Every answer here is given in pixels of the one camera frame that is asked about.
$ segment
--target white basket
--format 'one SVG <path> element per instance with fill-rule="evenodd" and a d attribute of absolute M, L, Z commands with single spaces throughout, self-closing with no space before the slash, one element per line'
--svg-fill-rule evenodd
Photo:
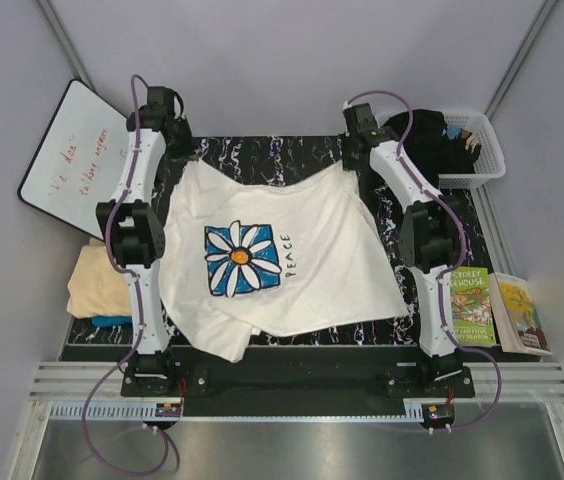
<path fill-rule="evenodd" d="M 450 125 L 464 128 L 478 137 L 482 150 L 475 162 L 476 173 L 440 175 L 440 188 L 476 188 L 506 172 L 504 155 L 489 119 L 482 113 L 445 111 L 444 120 Z M 380 125 L 395 113 L 377 115 Z"/>

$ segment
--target blue square background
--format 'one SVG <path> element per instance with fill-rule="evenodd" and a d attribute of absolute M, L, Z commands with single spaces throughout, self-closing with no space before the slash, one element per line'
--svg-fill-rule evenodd
<path fill-rule="evenodd" d="M 252 245 L 255 245 L 256 243 L 263 242 L 266 240 L 271 241 L 271 245 L 260 250 L 259 252 L 256 252 L 253 255 L 253 258 L 268 260 L 269 262 L 279 265 L 280 259 L 278 257 L 277 249 L 275 248 L 275 241 L 273 239 L 273 229 L 271 228 L 271 225 L 242 225 L 240 228 L 240 238 L 243 238 L 244 234 L 253 226 L 258 227 L 258 233 L 255 235 Z M 231 234 L 229 228 L 204 227 L 204 244 L 205 244 L 204 246 L 206 249 L 206 254 L 211 255 L 214 253 L 223 253 L 220 249 L 218 249 L 215 245 L 213 245 L 209 241 L 209 233 L 211 232 L 220 235 L 230 245 L 232 242 L 231 242 Z M 224 272 L 222 280 L 215 288 L 215 290 L 211 290 L 211 278 L 213 278 L 213 274 L 216 272 L 218 268 L 220 268 L 220 265 L 222 265 L 227 261 L 229 262 L 229 266 Z M 230 258 L 228 260 L 223 260 L 219 262 L 207 262 L 209 291 L 211 292 L 211 295 L 213 296 L 226 295 L 226 287 L 227 287 L 227 282 L 229 280 L 229 275 L 231 275 L 231 272 L 236 267 L 237 264 L 231 261 Z M 265 288 L 273 288 L 280 285 L 279 274 L 267 272 L 266 270 L 262 270 L 261 268 L 253 264 L 251 264 L 251 267 L 253 268 L 253 270 L 255 270 L 258 277 L 260 277 L 260 284 L 261 284 L 260 290 L 263 290 Z M 236 294 L 251 293 L 254 290 L 255 289 L 247 283 L 242 273 L 240 273 L 238 276 L 238 285 L 235 293 Z"/>

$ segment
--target black cloth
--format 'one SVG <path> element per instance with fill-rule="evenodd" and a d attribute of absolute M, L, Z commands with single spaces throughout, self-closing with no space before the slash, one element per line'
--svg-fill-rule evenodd
<path fill-rule="evenodd" d="M 387 120 L 383 127 L 391 127 L 402 136 L 409 121 L 407 112 Z M 440 186 L 441 174 L 475 173 L 473 164 L 482 147 L 467 147 L 471 132 L 447 125 L 442 112 L 414 110 L 413 126 L 404 141 L 407 155 L 422 175 L 435 187 Z"/>

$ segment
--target white petal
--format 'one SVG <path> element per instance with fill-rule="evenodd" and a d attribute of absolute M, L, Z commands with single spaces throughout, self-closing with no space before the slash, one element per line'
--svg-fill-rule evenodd
<path fill-rule="evenodd" d="M 244 237 L 242 237 L 242 243 L 240 244 L 240 246 L 244 248 L 249 248 L 251 246 L 251 243 L 253 243 L 253 239 L 255 238 L 255 235 L 257 233 L 258 233 L 258 227 L 249 228 L 244 234 Z"/>
<path fill-rule="evenodd" d="M 231 273 L 229 274 L 229 281 L 226 282 L 226 296 L 232 297 L 235 295 L 235 291 L 238 288 L 238 273 L 240 268 L 236 265 Z"/>
<path fill-rule="evenodd" d="M 207 262 L 221 262 L 227 258 L 229 258 L 228 253 L 212 253 L 211 255 L 204 257 Z"/>
<path fill-rule="evenodd" d="M 260 277 L 258 277 L 258 274 L 255 273 L 255 270 L 253 270 L 248 265 L 241 265 L 240 269 L 242 270 L 242 275 L 244 275 L 246 282 L 249 285 L 251 285 L 251 287 L 255 288 L 256 290 L 259 290 L 260 289 Z"/>
<path fill-rule="evenodd" d="M 209 242 L 215 247 L 220 249 L 222 252 L 230 252 L 232 250 L 232 246 L 229 245 L 229 242 L 224 240 L 224 237 L 218 235 L 215 232 L 209 232 L 208 235 Z"/>
<path fill-rule="evenodd" d="M 262 260 L 261 258 L 253 258 L 251 259 L 251 263 L 256 267 L 261 268 L 262 270 L 266 270 L 267 272 L 271 273 L 280 273 L 282 269 L 279 265 L 276 265 L 273 262 L 269 262 L 268 260 Z"/>
<path fill-rule="evenodd" d="M 222 280 L 222 277 L 224 276 L 224 272 L 226 272 L 226 267 L 228 267 L 228 266 L 229 266 L 229 262 L 224 262 L 215 271 L 215 273 L 213 274 L 213 277 L 211 278 L 211 291 L 218 288 L 218 285 L 220 284 L 220 281 Z"/>
<path fill-rule="evenodd" d="M 253 245 L 252 247 L 249 247 L 249 252 L 257 253 L 260 250 L 264 250 L 269 245 L 271 245 L 271 240 L 264 240 L 263 242 L 258 242 L 255 245 Z"/>
<path fill-rule="evenodd" d="M 229 231 L 231 232 L 231 242 L 233 242 L 234 246 L 240 245 L 240 221 L 236 220 L 231 224 L 229 227 Z"/>

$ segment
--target whiteboard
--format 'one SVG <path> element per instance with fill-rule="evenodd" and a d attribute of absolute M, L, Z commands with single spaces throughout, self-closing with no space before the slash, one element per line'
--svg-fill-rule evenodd
<path fill-rule="evenodd" d="M 120 182 L 128 138 L 123 115 L 81 82 L 69 82 L 18 197 L 102 238 L 95 207 L 108 202 Z"/>

